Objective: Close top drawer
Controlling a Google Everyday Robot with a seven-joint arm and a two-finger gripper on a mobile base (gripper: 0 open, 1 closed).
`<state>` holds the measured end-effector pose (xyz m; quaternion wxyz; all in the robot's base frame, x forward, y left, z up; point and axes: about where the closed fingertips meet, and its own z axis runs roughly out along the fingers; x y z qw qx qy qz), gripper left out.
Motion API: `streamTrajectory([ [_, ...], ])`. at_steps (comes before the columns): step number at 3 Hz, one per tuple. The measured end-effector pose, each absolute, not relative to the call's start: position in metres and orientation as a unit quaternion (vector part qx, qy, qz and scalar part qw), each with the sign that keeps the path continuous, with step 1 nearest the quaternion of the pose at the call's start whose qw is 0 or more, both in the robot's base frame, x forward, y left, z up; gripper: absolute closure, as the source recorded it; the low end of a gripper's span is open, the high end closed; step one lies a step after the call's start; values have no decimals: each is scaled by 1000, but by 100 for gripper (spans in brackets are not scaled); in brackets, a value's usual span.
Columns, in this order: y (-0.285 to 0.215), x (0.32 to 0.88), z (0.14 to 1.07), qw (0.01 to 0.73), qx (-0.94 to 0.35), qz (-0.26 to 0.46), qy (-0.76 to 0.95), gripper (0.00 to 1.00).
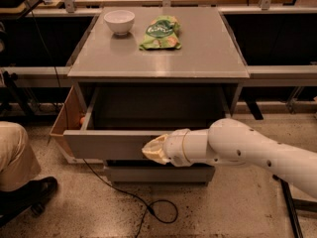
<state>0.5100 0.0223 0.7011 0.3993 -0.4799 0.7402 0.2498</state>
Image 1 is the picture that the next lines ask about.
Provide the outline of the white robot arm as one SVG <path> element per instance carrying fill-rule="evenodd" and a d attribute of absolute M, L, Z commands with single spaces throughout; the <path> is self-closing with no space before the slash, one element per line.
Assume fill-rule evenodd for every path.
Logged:
<path fill-rule="evenodd" d="M 146 143 L 143 154 L 159 164 L 251 164 L 317 197 L 317 154 L 272 140 L 246 124 L 220 119 L 207 129 L 179 129 Z"/>

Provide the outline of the white gripper with wrap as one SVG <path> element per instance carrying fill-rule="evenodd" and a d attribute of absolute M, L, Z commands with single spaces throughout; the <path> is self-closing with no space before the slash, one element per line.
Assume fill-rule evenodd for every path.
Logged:
<path fill-rule="evenodd" d="M 185 156 L 184 139 L 188 129 L 180 129 L 160 135 L 142 147 L 142 153 L 156 163 L 166 165 L 168 162 L 176 167 L 190 167 L 191 163 Z"/>

